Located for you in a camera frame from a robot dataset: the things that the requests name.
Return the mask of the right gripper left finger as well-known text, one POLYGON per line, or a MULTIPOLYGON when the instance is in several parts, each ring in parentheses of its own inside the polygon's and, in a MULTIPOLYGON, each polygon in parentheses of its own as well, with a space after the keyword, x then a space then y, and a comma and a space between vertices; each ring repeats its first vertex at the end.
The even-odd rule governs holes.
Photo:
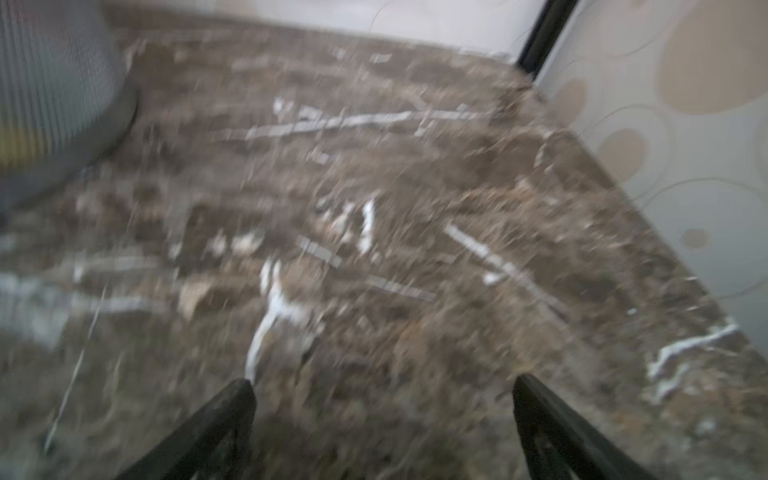
POLYGON ((234 380, 117 477, 191 479, 214 466, 223 479, 238 479, 250 460, 256 408, 251 382, 234 380))

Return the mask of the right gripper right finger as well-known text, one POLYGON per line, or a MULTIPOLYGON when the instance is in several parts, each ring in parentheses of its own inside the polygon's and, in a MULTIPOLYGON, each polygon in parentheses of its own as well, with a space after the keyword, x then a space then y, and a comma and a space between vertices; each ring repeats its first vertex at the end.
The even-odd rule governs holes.
POLYGON ((531 478, 653 477, 534 375, 518 376, 512 396, 517 431, 531 478))

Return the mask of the mesh bin with green liner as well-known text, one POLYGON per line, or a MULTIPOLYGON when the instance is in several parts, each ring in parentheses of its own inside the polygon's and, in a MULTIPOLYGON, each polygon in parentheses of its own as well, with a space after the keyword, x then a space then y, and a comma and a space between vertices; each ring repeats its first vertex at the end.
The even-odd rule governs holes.
POLYGON ((2 213, 101 158, 137 107, 102 2, 2 2, 2 213))

